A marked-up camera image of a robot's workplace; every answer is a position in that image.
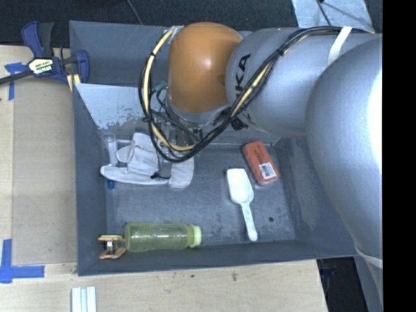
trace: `bottle cap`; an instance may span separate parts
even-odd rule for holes
[[[189,245],[191,248],[198,246],[201,244],[202,241],[202,230],[200,226],[190,225],[194,230],[194,243]]]

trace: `white plastic spoon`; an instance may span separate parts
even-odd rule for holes
[[[227,170],[227,181],[231,201],[239,204],[246,222],[248,238],[251,241],[257,240],[250,202],[254,198],[252,184],[248,179],[245,169],[235,168]]]

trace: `gray bin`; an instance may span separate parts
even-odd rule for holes
[[[164,27],[70,22],[71,50],[90,57],[88,83],[137,86],[146,57]],[[157,55],[153,84],[167,76],[168,46]],[[109,159],[80,89],[73,90],[75,173],[77,191],[78,274],[145,272],[182,268],[225,267],[322,259],[355,255],[354,243],[323,189],[304,137],[281,138],[251,129],[226,130],[195,157],[192,183],[183,190],[115,182],[108,189],[100,166]],[[146,132],[140,115],[108,130],[130,140]],[[259,234],[257,242],[244,232],[241,208],[231,202],[225,172],[248,166],[241,146],[262,140],[276,163],[280,178],[271,185],[254,183],[251,204]],[[123,234],[130,221],[184,222],[201,226],[202,245],[194,249],[127,252],[118,260],[100,260],[100,234]]]

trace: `yellow cable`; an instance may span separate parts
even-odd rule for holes
[[[253,88],[255,88],[260,80],[263,78],[264,74],[270,69],[271,63],[269,62],[263,70],[260,72],[260,74],[254,79],[253,83],[250,85],[249,89],[247,89],[246,93],[241,97],[239,100],[237,106],[234,108],[233,112],[231,113],[231,117],[234,117],[235,113],[241,108],[241,105],[246,101],[248,96],[253,92]]]
[[[167,41],[167,39],[172,35],[172,33],[173,33],[173,30],[170,29],[163,35],[163,37],[156,44],[155,48],[152,51],[152,54],[150,55],[146,63],[146,68],[144,70],[144,79],[143,79],[143,103],[144,103],[144,110],[146,111],[147,115],[149,115],[149,104],[150,104],[148,86],[149,86],[151,65],[153,64],[153,61],[155,60],[156,54],[159,52],[159,50],[161,49],[165,41]],[[194,145],[183,147],[183,146],[177,146],[175,144],[169,143],[169,141],[167,141],[167,139],[165,139],[163,135],[159,132],[159,130],[156,128],[155,124],[153,122],[150,122],[150,124],[151,124],[151,130],[153,131],[153,134],[156,135],[156,137],[169,148],[172,148],[177,151],[188,151],[188,150],[193,149]]]
[[[144,103],[144,110],[146,111],[146,114],[149,115],[149,78],[150,78],[150,71],[151,66],[153,65],[153,61],[155,60],[155,57],[159,50],[161,49],[162,45],[167,41],[167,39],[172,35],[173,30],[170,29],[167,31],[164,36],[159,40],[159,42],[156,44],[155,48],[152,51],[152,54],[150,55],[147,63],[146,68],[144,70],[144,80],[143,80],[143,103]],[[269,71],[269,69],[272,67],[271,63],[269,62],[263,70],[260,72],[260,74],[255,78],[253,83],[250,85],[249,89],[247,89],[246,93],[241,97],[239,100],[237,106],[234,108],[231,117],[234,117],[235,113],[241,108],[242,104],[246,101],[248,96],[252,93],[253,89],[259,84],[260,80],[263,78],[266,72]],[[169,148],[172,148],[176,151],[189,151],[192,150],[195,147],[195,144],[192,146],[177,146],[175,144],[169,143],[167,139],[159,132],[159,130],[156,128],[155,124],[153,122],[150,122],[151,124],[151,130],[153,131],[153,134],[156,135],[156,137]]]

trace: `orange box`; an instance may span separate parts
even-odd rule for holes
[[[260,185],[271,183],[280,176],[265,145],[261,141],[245,144],[242,147],[242,154],[244,155],[255,180]]]

